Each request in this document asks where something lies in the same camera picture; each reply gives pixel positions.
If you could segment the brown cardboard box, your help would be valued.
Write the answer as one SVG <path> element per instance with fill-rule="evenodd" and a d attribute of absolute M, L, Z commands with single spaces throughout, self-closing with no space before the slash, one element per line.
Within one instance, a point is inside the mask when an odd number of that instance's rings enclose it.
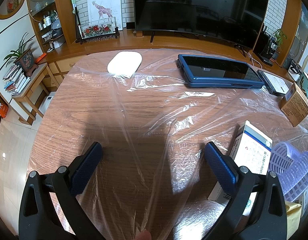
<path fill-rule="evenodd" d="M 301 88 L 293 83 L 279 103 L 280 110 L 293 127 L 299 125 L 308 115 L 308 99 Z"/>

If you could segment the blue cased tablet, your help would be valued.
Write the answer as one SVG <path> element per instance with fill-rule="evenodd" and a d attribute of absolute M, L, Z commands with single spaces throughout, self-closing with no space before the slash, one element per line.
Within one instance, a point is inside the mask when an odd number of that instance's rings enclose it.
<path fill-rule="evenodd" d="M 177 63 L 192 88 L 256 88 L 264 82 L 241 61 L 219 57 L 179 54 Z"/>

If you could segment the large black television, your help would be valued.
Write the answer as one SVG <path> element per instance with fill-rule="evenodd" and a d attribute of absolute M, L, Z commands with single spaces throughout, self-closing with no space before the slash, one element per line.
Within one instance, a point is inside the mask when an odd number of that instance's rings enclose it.
<path fill-rule="evenodd" d="M 137 31 L 176 31 L 252 49 L 268 0 L 134 0 Z"/>

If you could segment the purple blister pack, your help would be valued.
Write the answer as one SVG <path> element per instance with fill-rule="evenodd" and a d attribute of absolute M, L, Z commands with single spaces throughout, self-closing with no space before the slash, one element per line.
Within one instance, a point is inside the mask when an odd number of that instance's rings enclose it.
<path fill-rule="evenodd" d="M 272 147 L 268 170 L 278 175 L 284 199 L 293 202 L 308 188 L 308 151 L 279 142 Z"/>

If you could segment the potted plant dark pot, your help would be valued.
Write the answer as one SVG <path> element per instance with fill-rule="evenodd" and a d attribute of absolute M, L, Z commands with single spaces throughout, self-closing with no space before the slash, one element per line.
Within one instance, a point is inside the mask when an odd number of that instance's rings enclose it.
<path fill-rule="evenodd" d="M 28 32 L 24 33 L 17 49 L 11 50 L 4 57 L 4 65 L 13 60 L 13 63 L 21 68 L 25 76 L 31 77 L 33 72 L 38 68 L 38 65 L 35 63 L 31 47 L 26 47 L 33 40 L 33 38 L 26 39 L 28 34 Z"/>

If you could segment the white blue medicine box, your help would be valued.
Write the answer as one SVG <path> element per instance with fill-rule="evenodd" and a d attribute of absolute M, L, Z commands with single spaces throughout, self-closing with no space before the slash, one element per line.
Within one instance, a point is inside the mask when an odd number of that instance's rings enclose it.
<path fill-rule="evenodd" d="M 246 120 L 238 129 L 229 156 L 238 167 L 245 166 L 252 173 L 266 175 L 269 167 L 271 148 L 272 139 Z M 256 196 L 256 192 L 250 194 L 243 212 L 244 216 L 250 215 Z M 230 196 L 223 191 L 217 182 L 207 199 L 226 206 L 230 200 Z"/>

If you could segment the yellow paper bag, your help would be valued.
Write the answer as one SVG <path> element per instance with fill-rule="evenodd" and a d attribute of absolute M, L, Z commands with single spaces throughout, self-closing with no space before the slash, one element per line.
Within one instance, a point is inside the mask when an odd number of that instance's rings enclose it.
<path fill-rule="evenodd" d="M 285 201 L 285 208 L 287 213 L 287 239 L 289 239 L 299 227 L 302 205 Z"/>

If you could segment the small wooden side table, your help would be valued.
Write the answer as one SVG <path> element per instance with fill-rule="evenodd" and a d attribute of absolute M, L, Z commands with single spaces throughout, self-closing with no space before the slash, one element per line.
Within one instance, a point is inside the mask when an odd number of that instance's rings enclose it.
<path fill-rule="evenodd" d="M 48 63 L 39 65 L 21 93 L 11 98 L 10 106 L 19 116 L 18 120 L 31 126 L 37 115 L 43 117 L 39 107 L 46 96 L 57 91 L 60 83 Z"/>

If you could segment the small green potted plant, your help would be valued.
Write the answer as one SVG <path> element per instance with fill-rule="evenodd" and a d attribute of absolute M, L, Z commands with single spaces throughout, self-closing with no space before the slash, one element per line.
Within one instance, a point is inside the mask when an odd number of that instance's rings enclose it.
<path fill-rule="evenodd" d="M 279 28 L 273 33 L 273 36 L 274 36 L 275 42 L 277 44 L 277 51 L 280 53 L 281 52 L 281 46 L 282 46 L 284 40 L 287 39 L 287 35 L 284 33 L 284 31 L 281 28 Z"/>

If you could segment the giraffe picture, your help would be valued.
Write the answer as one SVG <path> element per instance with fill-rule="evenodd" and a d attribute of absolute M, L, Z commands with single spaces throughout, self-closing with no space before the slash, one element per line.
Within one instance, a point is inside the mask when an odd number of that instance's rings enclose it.
<path fill-rule="evenodd" d="M 88 22 L 101 23 L 108 21 L 123 29 L 121 0 L 87 0 Z"/>

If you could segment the black smartphone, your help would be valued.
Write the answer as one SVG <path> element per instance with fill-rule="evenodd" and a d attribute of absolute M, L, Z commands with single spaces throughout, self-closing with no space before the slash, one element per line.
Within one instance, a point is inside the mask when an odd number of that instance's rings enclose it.
<path fill-rule="evenodd" d="M 289 91 L 289 86 L 281 77 L 262 70 L 257 70 L 257 74 L 263 80 L 265 87 L 270 94 L 284 96 Z"/>

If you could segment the stack of books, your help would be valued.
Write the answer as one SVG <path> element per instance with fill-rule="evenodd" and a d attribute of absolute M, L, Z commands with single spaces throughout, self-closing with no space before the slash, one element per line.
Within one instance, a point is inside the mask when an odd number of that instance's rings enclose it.
<path fill-rule="evenodd" d="M 14 96 L 22 93 L 23 89 L 31 81 L 31 78 L 23 73 L 21 66 L 14 64 L 2 80 L 5 83 L 4 90 L 10 93 L 11 96 Z"/>

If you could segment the framed flower embroidery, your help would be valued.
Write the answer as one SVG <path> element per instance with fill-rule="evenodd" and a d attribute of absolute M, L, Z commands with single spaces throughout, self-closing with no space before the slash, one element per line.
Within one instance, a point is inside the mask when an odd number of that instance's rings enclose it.
<path fill-rule="evenodd" d="M 76 43 L 83 44 L 83 42 L 119 37 L 119 28 L 111 10 L 101 7 L 99 11 L 101 16 L 97 21 L 81 24 L 78 9 L 75 8 Z"/>

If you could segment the round framed wall picture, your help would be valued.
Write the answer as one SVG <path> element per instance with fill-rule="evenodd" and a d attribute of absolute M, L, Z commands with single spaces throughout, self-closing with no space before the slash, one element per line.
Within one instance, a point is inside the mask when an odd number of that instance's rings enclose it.
<path fill-rule="evenodd" d="M 0 4 L 0 20 L 14 16 L 22 7 L 25 0 L 3 0 Z"/>

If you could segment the white computer mouse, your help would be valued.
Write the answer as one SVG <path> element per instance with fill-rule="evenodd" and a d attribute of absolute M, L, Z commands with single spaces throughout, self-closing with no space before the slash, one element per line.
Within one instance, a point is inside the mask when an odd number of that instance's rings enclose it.
<path fill-rule="evenodd" d="M 130 79 L 139 68 L 142 56 L 135 51 L 121 51 L 107 65 L 107 71 L 115 76 Z"/>

